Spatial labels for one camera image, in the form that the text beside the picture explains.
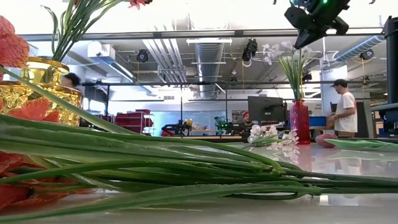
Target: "white t-shirt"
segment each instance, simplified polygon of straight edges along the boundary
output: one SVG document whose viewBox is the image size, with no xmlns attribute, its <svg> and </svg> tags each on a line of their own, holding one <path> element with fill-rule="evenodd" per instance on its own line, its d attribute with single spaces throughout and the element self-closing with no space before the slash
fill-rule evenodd
<svg viewBox="0 0 398 224">
<path fill-rule="evenodd" d="M 340 101 L 337 104 L 336 114 L 341 114 L 345 109 L 348 108 L 356 108 L 355 97 L 352 93 L 346 92 L 344 93 Z M 357 133 L 358 132 L 358 114 L 355 111 L 355 114 L 349 115 L 345 118 L 338 118 L 335 121 L 335 130 L 336 131 L 346 131 L 349 133 Z"/>
</svg>

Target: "reflective table surface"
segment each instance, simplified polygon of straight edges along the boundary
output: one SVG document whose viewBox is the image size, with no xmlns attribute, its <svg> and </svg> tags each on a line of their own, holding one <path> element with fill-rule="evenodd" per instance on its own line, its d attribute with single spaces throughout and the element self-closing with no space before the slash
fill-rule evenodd
<svg viewBox="0 0 398 224">
<path fill-rule="evenodd" d="M 269 151 L 256 151 L 269 156 Z M 300 146 L 296 162 L 302 169 L 330 174 L 398 176 L 398 152 L 356 152 L 324 149 L 316 144 Z M 64 207 L 105 197 L 111 192 L 71 196 L 51 208 Z M 293 201 L 261 201 L 216 198 L 184 204 L 48 218 L 25 224 L 354 224 L 396 223 L 398 194 L 322 195 Z"/>
</svg>

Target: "blue bin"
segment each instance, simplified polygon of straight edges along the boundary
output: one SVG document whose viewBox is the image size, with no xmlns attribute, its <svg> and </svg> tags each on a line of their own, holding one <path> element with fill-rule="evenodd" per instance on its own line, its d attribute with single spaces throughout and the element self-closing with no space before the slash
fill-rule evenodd
<svg viewBox="0 0 398 224">
<path fill-rule="evenodd" d="M 325 116 L 311 116 L 309 118 L 310 127 L 326 127 Z"/>
</svg>

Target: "silver duct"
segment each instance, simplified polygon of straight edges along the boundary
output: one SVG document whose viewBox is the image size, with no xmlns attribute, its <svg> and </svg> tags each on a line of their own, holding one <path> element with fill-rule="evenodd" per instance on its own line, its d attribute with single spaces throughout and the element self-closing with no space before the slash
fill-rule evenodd
<svg viewBox="0 0 398 224">
<path fill-rule="evenodd" d="M 344 62 L 350 58 L 360 55 L 361 53 L 383 43 L 385 38 L 381 35 L 375 35 L 368 40 L 358 44 L 357 46 L 347 50 L 346 52 L 338 53 L 335 56 L 336 62 Z"/>
<path fill-rule="evenodd" d="M 194 20 L 191 20 L 192 30 L 195 30 Z M 223 27 L 215 29 L 227 29 L 228 23 L 223 24 Z M 197 58 L 198 74 L 203 82 L 217 81 L 220 64 L 211 64 L 214 62 L 221 62 L 223 56 L 224 44 L 220 43 L 205 43 L 195 44 L 195 55 Z M 202 98 L 214 98 L 216 87 L 214 85 L 200 85 L 200 96 Z"/>
</svg>

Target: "man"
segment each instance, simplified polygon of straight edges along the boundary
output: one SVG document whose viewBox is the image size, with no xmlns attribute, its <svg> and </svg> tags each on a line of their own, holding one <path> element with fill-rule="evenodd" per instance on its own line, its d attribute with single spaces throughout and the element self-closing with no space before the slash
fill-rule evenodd
<svg viewBox="0 0 398 224">
<path fill-rule="evenodd" d="M 64 75 L 62 77 L 62 85 L 76 89 L 76 87 L 80 85 L 80 78 L 74 73 L 69 73 L 68 75 Z"/>
<path fill-rule="evenodd" d="M 254 125 L 253 122 L 249 118 L 249 112 L 245 111 L 243 113 L 243 123 L 239 124 L 239 129 L 241 130 L 241 134 L 250 132 L 250 129 L 253 125 Z"/>
<path fill-rule="evenodd" d="M 341 98 L 337 104 L 336 113 L 333 113 L 330 119 L 335 122 L 335 131 L 337 131 L 338 137 L 353 138 L 358 132 L 355 97 L 348 91 L 346 80 L 338 79 L 332 87 L 341 95 Z"/>
</svg>

